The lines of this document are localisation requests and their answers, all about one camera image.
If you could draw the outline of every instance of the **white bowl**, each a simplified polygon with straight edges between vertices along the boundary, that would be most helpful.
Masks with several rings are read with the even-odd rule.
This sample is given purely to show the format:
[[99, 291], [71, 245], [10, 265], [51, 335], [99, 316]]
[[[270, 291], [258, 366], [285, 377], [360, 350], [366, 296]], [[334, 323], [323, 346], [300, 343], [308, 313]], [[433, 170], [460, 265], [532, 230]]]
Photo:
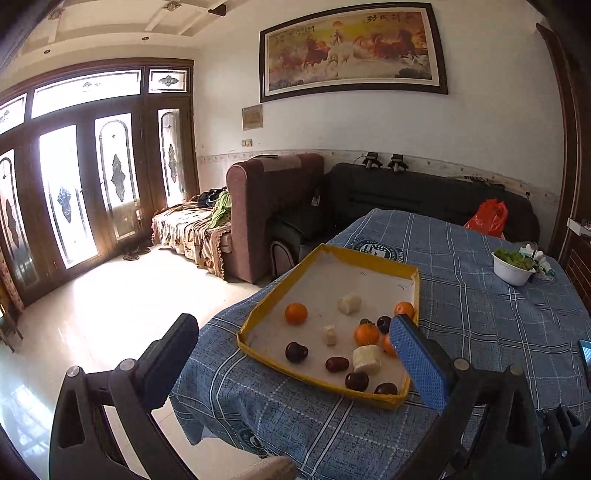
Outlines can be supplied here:
[[532, 268], [531, 270], [523, 270], [522, 268], [503, 262], [494, 253], [492, 254], [492, 258], [496, 276], [514, 287], [521, 287], [528, 281], [531, 274], [535, 273], [535, 268]]

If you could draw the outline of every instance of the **yellow tray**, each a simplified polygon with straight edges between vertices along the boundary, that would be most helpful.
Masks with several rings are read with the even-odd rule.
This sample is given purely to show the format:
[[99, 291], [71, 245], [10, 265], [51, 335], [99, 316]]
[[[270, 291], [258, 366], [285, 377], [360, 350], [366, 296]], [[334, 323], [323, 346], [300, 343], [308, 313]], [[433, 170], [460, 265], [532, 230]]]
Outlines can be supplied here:
[[[319, 278], [324, 275], [326, 281]], [[366, 316], [375, 322], [378, 316], [392, 315], [391, 310], [399, 301], [412, 302], [415, 307], [413, 322], [418, 324], [419, 283], [416, 267], [322, 244], [251, 311], [237, 334], [238, 346], [259, 362], [308, 384], [356, 400], [368, 401], [380, 408], [396, 408], [404, 401], [410, 387], [410, 378], [400, 360], [384, 357], [386, 362], [382, 369], [386, 368], [388, 362], [397, 362], [389, 368], [392, 375], [394, 372], [398, 375], [397, 381], [394, 381], [398, 386], [398, 395], [375, 395], [369, 392], [369, 388], [366, 392], [350, 390], [344, 384], [347, 372], [341, 375], [328, 374], [324, 369], [324, 362], [330, 356], [347, 356], [351, 360], [352, 351], [356, 347], [352, 332], [359, 324], [359, 319]], [[357, 315], [345, 317], [336, 310], [336, 299], [352, 291], [360, 293], [362, 310]], [[308, 319], [301, 326], [289, 326], [282, 315], [285, 308], [283, 304], [291, 301], [301, 301], [308, 306]], [[344, 325], [339, 330], [337, 344], [341, 353], [337, 353], [334, 347], [324, 345], [322, 326], [330, 324], [337, 324], [337, 329]], [[272, 333], [270, 338], [262, 338], [262, 333], [267, 331]], [[285, 346], [289, 341], [306, 337], [308, 340], [303, 344], [309, 347], [309, 357], [302, 364], [289, 364], [282, 353]], [[370, 388], [373, 391], [375, 386], [370, 383]]]

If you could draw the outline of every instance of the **orange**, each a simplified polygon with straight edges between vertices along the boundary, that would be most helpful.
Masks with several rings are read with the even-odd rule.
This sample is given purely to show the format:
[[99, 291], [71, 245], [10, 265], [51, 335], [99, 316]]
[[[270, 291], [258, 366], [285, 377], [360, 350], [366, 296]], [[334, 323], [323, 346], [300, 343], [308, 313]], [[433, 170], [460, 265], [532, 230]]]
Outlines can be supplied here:
[[382, 348], [384, 349], [384, 352], [386, 352], [389, 356], [398, 358], [396, 350], [394, 350], [394, 347], [390, 343], [390, 335], [384, 335], [382, 337]]
[[379, 330], [373, 323], [362, 323], [355, 329], [353, 336], [359, 346], [377, 345], [379, 342]]
[[414, 307], [412, 303], [401, 301], [394, 307], [394, 316], [406, 313], [410, 319], [414, 317]]
[[285, 307], [285, 319], [290, 325], [301, 325], [308, 318], [308, 309], [301, 303], [290, 303]]

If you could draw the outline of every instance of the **blue plaid tablecloth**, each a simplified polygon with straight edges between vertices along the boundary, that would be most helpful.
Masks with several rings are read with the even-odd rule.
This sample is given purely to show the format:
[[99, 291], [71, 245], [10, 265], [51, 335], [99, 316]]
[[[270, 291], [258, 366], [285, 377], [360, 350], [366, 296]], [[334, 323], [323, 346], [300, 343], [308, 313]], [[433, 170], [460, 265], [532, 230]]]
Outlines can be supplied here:
[[[511, 244], [407, 212], [373, 210], [331, 242], [415, 265], [421, 274], [421, 330], [450, 357], [474, 366], [523, 367], [536, 408], [568, 405], [591, 414], [577, 341], [591, 322], [558, 263], [553, 280], [513, 288], [493, 273], [491, 251]], [[236, 332], [277, 282], [220, 312], [201, 330], [170, 398], [192, 443], [207, 427], [260, 456], [284, 455], [307, 479], [392, 478], [436, 417], [417, 393], [395, 411], [312, 387], [247, 357]], [[465, 444], [476, 432], [475, 409]]]

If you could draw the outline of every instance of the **framed painting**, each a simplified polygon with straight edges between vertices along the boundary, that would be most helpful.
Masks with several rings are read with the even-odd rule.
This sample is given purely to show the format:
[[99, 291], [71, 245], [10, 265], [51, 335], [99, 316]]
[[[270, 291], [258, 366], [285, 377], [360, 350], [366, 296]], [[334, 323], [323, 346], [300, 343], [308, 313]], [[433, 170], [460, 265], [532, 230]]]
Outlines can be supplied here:
[[431, 4], [337, 8], [261, 32], [261, 102], [343, 90], [447, 94]]

